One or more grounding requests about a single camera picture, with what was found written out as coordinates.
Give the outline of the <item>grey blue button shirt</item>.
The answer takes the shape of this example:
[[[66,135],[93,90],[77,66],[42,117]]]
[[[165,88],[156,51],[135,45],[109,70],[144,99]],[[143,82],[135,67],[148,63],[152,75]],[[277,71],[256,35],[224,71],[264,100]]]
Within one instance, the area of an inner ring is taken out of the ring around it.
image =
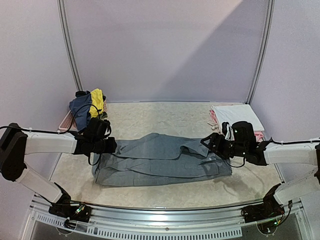
[[[150,133],[116,141],[115,153],[96,154],[94,182],[107,187],[145,187],[228,177],[231,167],[219,156],[201,155],[199,138]]]

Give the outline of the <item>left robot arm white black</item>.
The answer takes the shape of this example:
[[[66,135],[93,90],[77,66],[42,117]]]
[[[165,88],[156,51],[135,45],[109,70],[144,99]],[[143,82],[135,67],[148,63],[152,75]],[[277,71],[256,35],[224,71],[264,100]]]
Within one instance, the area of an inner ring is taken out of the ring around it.
[[[117,143],[111,137],[108,121],[92,119],[89,126],[81,131],[65,130],[47,131],[25,129],[17,123],[2,126],[4,130],[0,138],[0,173],[11,182],[17,182],[37,193],[54,205],[63,216],[70,217],[74,213],[74,205],[64,189],[53,183],[25,162],[25,156],[44,153],[65,153],[84,155],[113,154]]]

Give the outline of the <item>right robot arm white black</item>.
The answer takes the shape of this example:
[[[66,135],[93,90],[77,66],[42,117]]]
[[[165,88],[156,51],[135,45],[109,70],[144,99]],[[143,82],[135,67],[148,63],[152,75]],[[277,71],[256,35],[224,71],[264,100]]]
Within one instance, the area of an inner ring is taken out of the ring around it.
[[[278,142],[273,139],[258,142],[252,124],[247,121],[238,121],[231,129],[232,140],[214,132],[200,142],[223,160],[241,157],[256,166],[309,164],[315,167],[299,179],[272,187],[264,196],[264,203],[258,208],[262,218],[269,218],[280,205],[319,191],[320,140],[318,138],[292,142]]]

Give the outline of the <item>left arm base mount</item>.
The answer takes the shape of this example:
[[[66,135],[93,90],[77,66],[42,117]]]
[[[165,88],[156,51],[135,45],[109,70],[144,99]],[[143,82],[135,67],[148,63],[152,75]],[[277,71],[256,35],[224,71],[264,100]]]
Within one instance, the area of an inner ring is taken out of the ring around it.
[[[92,208],[82,202],[74,202],[71,196],[63,192],[57,202],[51,203],[48,212],[52,215],[88,223],[91,218]]]

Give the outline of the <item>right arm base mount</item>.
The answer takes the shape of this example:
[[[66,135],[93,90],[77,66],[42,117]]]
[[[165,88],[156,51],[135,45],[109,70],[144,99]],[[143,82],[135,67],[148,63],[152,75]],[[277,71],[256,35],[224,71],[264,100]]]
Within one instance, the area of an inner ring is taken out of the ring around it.
[[[274,197],[276,190],[281,184],[273,186],[263,197],[262,203],[256,205],[247,205],[240,211],[245,223],[257,222],[268,218],[273,218],[281,215],[280,221],[285,221],[291,213],[293,201],[288,202],[288,213],[284,218],[285,209],[282,203],[278,203]]]

